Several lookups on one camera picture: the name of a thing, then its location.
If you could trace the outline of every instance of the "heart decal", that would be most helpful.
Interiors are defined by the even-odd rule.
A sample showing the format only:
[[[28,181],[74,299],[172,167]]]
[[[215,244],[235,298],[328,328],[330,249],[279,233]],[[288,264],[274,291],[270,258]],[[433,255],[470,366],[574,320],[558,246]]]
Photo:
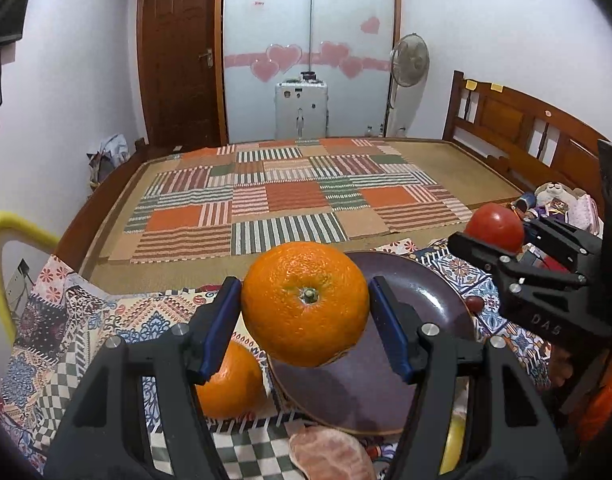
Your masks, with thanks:
[[[339,70],[341,70],[343,75],[348,79],[352,79],[358,76],[363,70],[361,59],[355,56],[347,57],[339,64]]]
[[[301,47],[295,44],[289,46],[272,44],[266,49],[266,54],[270,61],[279,65],[279,70],[286,73],[301,59]]]
[[[321,62],[331,67],[337,67],[339,64],[350,55],[348,45],[344,43],[330,43],[323,41],[321,43]]]
[[[279,73],[279,64],[269,59],[256,59],[250,64],[250,72],[260,81],[268,83]]]
[[[371,16],[365,22],[359,25],[361,31],[366,34],[378,34],[379,33],[379,19],[377,16]]]

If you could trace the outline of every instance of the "yellow tube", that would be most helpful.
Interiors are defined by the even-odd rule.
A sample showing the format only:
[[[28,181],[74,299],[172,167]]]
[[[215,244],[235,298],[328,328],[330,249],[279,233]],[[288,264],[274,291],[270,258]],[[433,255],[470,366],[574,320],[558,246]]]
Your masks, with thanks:
[[[31,240],[35,241],[38,245],[45,247],[49,251],[54,250],[57,247],[60,239],[55,235],[50,234],[48,231],[44,231],[40,227],[36,226],[32,222],[23,219],[14,213],[6,211],[0,211],[0,231],[2,229],[12,229],[18,231]],[[8,301],[6,300],[6,289],[4,288],[4,279],[1,275],[0,266],[0,320],[6,331],[6,335],[10,342],[15,340],[15,323],[10,315],[8,308]]]

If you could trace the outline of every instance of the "white suitcase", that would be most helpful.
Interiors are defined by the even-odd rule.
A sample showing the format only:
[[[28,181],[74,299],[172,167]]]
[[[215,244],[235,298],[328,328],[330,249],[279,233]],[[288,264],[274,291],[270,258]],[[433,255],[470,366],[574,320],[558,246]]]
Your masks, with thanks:
[[[328,85],[323,81],[288,79],[275,86],[275,139],[326,137],[327,117]]]

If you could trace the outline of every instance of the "wooden door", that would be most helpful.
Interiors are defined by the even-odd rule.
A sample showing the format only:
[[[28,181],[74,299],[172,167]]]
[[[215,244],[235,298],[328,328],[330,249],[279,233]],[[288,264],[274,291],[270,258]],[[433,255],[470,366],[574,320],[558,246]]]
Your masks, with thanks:
[[[148,141],[219,146],[214,0],[139,0],[138,64]]]

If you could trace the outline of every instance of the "silver bolt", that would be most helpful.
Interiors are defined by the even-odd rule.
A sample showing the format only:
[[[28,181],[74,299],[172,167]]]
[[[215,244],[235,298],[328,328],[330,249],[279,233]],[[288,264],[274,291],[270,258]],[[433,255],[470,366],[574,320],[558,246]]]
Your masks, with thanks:
[[[425,335],[433,336],[439,333],[439,327],[435,323],[424,323],[422,324],[422,332]]]
[[[493,335],[490,338],[490,344],[495,348],[503,348],[505,346],[505,339],[498,335]]]
[[[104,345],[106,345],[106,348],[117,348],[121,344],[122,344],[122,338],[119,337],[118,335],[112,335],[108,339],[106,339],[106,341],[104,342]]]
[[[170,332],[174,335],[183,335],[187,334],[190,330],[188,323],[176,323],[172,327],[170,327]]]

